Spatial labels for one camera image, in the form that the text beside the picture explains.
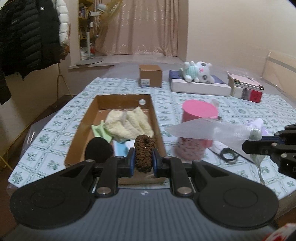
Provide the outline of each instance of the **barcode sticker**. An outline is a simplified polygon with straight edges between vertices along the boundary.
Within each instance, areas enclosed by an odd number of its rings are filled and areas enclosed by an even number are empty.
[[[149,87],[150,79],[141,79],[141,87]]]

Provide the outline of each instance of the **light green cloth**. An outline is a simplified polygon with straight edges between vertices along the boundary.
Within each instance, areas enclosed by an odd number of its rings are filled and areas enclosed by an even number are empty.
[[[98,126],[91,125],[91,129],[94,133],[94,137],[101,137],[105,139],[108,143],[111,142],[112,136],[107,130],[105,130],[103,120],[101,120],[101,124],[99,124]]]

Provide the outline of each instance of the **headboard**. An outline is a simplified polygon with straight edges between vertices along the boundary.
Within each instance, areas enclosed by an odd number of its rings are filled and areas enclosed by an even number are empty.
[[[270,52],[262,77],[296,99],[296,58]]]

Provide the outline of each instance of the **white puffer jacket sleeve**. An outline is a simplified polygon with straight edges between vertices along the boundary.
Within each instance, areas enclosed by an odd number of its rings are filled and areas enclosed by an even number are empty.
[[[64,0],[52,0],[59,17],[59,43],[61,46],[69,46],[70,20],[69,11]]]

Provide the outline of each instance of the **black sponge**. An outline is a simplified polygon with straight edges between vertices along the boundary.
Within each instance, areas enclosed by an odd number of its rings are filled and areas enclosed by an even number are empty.
[[[104,163],[113,155],[112,146],[103,138],[95,137],[86,146],[84,158],[93,159],[96,163]]]

